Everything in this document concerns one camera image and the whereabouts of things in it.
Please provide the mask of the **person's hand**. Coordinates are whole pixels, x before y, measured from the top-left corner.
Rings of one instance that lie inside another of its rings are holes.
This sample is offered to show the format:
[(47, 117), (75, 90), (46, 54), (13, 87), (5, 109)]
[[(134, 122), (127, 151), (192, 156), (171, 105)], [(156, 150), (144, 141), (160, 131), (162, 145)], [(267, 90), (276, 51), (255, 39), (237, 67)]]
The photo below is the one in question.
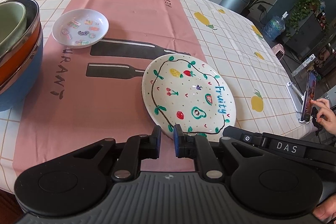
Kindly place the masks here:
[(327, 132), (332, 135), (336, 134), (336, 117), (330, 108), (329, 100), (320, 98), (317, 100), (310, 100), (312, 104), (319, 107), (316, 120)]

